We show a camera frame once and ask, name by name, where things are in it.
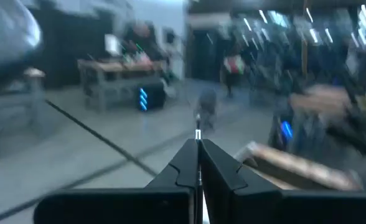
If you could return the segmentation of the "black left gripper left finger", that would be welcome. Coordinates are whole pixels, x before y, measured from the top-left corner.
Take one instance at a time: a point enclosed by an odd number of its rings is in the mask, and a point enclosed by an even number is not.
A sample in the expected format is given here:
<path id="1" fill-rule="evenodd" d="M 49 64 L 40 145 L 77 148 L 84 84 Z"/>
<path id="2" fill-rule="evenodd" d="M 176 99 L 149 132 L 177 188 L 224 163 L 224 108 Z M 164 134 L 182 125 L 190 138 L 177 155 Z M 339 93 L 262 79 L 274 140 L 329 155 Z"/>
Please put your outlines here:
<path id="1" fill-rule="evenodd" d="M 146 224 L 199 224 L 199 151 L 188 139 L 167 166 L 146 186 L 161 200 L 147 215 Z M 176 196 L 160 196 L 176 191 Z"/>

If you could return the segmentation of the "grey office chair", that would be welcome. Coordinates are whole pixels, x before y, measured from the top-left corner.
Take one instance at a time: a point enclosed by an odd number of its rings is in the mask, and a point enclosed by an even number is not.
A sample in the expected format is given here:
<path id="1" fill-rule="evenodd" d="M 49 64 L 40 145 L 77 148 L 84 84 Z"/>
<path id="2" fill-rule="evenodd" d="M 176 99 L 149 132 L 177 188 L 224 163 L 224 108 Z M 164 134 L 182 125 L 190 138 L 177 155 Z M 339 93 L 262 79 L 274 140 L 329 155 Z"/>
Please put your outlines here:
<path id="1" fill-rule="evenodd" d="M 216 91 L 214 89 L 203 90 L 199 95 L 194 112 L 198 128 L 203 131 L 214 128 L 216 108 Z"/>

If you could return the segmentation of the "wooden workbench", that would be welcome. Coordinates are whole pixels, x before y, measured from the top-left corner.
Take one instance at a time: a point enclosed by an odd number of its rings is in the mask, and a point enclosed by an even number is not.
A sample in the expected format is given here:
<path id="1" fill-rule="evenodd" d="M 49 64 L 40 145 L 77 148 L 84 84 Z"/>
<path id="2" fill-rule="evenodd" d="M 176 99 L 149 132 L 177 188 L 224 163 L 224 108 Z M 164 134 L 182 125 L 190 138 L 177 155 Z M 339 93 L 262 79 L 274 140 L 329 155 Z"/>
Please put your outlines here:
<path id="1" fill-rule="evenodd" d="M 77 60 L 80 87 L 87 108 L 105 112 L 111 105 L 133 99 L 136 89 L 160 81 L 163 61 L 120 62 Z"/>

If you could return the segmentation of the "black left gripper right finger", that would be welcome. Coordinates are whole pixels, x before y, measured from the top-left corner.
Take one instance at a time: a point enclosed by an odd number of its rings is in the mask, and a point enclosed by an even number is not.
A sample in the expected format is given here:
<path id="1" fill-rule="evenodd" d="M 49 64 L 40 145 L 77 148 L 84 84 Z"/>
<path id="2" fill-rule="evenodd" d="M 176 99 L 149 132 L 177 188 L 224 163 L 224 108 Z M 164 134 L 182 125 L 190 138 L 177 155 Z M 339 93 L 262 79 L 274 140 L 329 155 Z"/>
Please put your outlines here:
<path id="1" fill-rule="evenodd" d="M 275 224 L 277 186 L 209 139 L 201 142 L 200 166 L 210 224 Z"/>

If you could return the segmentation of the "black computer blue lights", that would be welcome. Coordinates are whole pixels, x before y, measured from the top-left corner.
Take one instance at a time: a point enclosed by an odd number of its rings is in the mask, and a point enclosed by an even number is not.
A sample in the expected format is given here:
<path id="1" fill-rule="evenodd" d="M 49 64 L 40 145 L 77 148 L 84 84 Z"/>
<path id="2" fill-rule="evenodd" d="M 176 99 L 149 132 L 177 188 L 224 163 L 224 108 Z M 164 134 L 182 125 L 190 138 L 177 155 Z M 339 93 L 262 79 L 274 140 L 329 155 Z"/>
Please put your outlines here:
<path id="1" fill-rule="evenodd" d="M 140 111 L 158 110 L 164 107 L 166 92 L 162 82 L 148 83 L 138 88 L 136 94 L 137 108 Z"/>

